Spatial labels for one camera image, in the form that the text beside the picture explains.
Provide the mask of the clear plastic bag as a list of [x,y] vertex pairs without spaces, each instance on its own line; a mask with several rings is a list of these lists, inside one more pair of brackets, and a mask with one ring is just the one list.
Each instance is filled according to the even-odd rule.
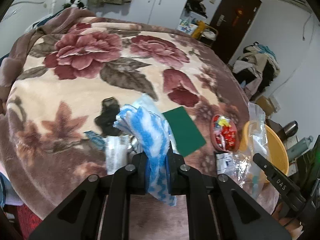
[[253,199],[261,193],[266,176],[253,161],[256,153],[268,159],[270,152],[267,144],[265,112],[254,103],[248,104],[249,121],[242,129],[239,148],[235,152],[216,155],[216,172],[232,178]]

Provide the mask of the panda plush toy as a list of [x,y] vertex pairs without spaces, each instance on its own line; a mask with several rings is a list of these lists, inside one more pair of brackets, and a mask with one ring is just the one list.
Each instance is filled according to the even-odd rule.
[[63,8],[78,8],[78,9],[86,9],[86,6],[82,2],[82,0],[65,0],[65,3],[63,4]]

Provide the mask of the steel thermos flask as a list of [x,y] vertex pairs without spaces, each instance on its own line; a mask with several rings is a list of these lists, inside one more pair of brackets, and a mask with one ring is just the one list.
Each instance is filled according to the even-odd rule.
[[292,121],[283,127],[284,133],[287,138],[294,136],[298,131],[298,122]]

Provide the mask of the orange plastic basket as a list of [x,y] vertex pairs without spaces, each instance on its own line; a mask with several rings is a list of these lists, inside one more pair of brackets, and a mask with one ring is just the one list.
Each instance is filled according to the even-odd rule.
[[[286,149],[280,140],[280,138],[276,135],[276,133],[267,125],[266,128],[266,136],[267,143],[269,149],[269,159],[270,162],[283,174],[286,176],[289,174],[289,159],[287,156]],[[248,144],[248,131],[249,131],[249,121],[245,123],[242,129],[242,139],[240,141],[239,152],[248,155],[247,153],[247,144]]]

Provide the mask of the green scouring pad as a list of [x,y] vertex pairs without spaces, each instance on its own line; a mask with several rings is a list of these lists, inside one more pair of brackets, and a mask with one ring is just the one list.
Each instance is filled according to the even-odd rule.
[[180,155],[186,157],[206,144],[206,141],[184,107],[163,113],[168,121]]

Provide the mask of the black mesh scrunchie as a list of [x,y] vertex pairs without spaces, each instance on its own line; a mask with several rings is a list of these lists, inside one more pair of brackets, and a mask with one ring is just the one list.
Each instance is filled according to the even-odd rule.
[[103,137],[121,134],[121,130],[113,126],[119,112],[120,106],[116,98],[110,97],[102,101],[100,115],[95,118],[94,122],[101,129]]

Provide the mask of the cotton swab box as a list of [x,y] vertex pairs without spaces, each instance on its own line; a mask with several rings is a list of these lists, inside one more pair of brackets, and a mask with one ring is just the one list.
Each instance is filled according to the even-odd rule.
[[127,165],[129,136],[109,136],[104,139],[107,174],[112,175]]

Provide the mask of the pile of clothes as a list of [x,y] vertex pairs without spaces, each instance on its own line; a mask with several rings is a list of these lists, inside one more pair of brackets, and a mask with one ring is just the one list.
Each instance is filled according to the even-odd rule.
[[259,96],[280,74],[275,53],[267,46],[254,42],[232,66],[232,73],[249,100]]

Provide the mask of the blue white striped cloth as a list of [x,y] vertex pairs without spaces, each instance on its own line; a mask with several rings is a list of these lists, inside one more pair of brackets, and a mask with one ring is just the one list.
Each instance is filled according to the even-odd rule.
[[116,115],[113,126],[134,136],[146,154],[147,193],[169,206],[175,206],[177,197],[169,193],[166,171],[167,152],[175,139],[168,121],[154,100],[148,94],[143,94],[133,104],[125,104]]

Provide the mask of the floral plush blanket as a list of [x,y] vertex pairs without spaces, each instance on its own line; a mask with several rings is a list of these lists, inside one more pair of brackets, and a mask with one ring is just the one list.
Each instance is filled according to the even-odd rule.
[[174,29],[66,9],[21,36],[1,64],[1,164],[24,204],[45,219],[106,156],[85,136],[104,99],[119,106],[148,94],[162,113],[184,107],[206,144],[186,163],[216,175],[210,122],[239,131],[249,99],[208,47]]

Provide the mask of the grey green thermos jug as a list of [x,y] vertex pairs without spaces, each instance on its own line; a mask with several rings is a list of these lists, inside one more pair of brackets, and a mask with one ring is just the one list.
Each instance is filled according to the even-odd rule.
[[310,144],[313,142],[313,136],[304,137],[295,145],[287,150],[289,162],[301,156],[305,151],[309,149]]

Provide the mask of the small blue sachet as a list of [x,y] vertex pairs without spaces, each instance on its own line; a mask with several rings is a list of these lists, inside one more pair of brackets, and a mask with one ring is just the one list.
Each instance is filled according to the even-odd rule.
[[85,131],[84,134],[98,150],[105,149],[105,141],[101,135],[93,131]]

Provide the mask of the pink candy dish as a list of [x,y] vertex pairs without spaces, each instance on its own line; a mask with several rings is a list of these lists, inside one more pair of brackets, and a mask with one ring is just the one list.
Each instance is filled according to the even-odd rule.
[[212,145],[219,152],[235,152],[239,148],[239,136],[235,123],[223,116],[213,116],[210,123]]

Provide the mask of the dark brown door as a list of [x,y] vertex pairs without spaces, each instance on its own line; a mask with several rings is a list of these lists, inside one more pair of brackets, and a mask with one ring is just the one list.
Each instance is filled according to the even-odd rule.
[[261,0],[221,0],[210,22],[217,30],[212,50],[228,63],[247,33]]

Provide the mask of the white wardrobe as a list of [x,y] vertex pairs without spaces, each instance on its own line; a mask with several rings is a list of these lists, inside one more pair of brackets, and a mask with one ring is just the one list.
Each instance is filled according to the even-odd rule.
[[98,17],[114,18],[175,29],[187,0],[131,0],[122,5],[87,7]]

